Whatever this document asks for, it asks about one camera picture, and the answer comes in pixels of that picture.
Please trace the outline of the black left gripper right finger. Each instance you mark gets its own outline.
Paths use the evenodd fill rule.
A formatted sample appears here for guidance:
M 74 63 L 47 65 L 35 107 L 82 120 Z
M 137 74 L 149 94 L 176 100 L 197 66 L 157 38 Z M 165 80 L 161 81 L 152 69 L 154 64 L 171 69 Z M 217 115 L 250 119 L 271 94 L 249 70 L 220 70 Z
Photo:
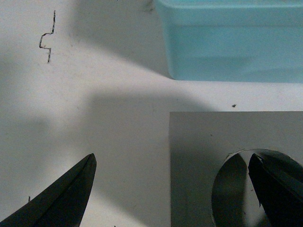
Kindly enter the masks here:
M 249 176 L 273 227 L 303 225 L 303 166 L 282 153 L 254 153 Z

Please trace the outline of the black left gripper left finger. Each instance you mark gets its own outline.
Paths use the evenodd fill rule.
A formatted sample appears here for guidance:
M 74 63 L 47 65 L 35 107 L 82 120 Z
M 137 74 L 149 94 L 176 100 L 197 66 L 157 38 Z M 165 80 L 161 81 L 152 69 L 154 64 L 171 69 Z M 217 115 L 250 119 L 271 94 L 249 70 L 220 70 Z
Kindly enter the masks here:
M 92 190 L 97 161 L 89 154 L 23 207 L 2 227 L 79 227 Z

